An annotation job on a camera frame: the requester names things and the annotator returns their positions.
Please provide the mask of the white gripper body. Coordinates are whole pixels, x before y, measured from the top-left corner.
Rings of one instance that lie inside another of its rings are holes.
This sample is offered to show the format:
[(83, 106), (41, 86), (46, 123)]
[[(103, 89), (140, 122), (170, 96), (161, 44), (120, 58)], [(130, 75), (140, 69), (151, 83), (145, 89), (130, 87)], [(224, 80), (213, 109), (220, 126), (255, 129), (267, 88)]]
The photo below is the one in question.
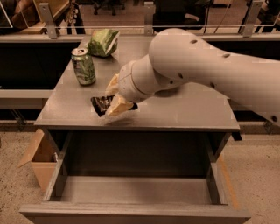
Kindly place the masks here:
[(121, 68), (118, 77), (118, 91), (127, 101), (139, 103), (149, 96), (142, 93), (134, 84), (132, 79), (132, 67), (134, 64), (135, 62), (131, 61)]

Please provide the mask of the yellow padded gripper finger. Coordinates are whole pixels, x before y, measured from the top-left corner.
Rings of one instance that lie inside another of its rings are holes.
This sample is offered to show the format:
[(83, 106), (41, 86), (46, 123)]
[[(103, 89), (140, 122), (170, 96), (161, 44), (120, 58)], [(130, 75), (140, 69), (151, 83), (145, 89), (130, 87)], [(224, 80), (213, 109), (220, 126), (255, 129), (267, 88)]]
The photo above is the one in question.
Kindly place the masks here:
[(115, 74), (106, 87), (105, 95), (115, 95), (118, 92), (118, 78), (119, 74)]
[(119, 116), (121, 113), (128, 111), (134, 106), (134, 103), (127, 101), (122, 95), (116, 94), (110, 103), (105, 115)]

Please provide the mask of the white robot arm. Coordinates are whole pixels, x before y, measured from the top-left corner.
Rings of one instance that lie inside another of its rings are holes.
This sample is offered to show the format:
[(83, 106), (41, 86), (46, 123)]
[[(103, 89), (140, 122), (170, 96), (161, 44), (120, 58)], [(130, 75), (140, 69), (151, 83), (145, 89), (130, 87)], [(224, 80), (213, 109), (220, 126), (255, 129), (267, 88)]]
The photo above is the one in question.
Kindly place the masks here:
[(161, 31), (141, 59), (122, 66), (106, 95), (142, 102), (161, 90), (195, 82), (280, 125), (280, 61), (226, 52), (178, 28)]

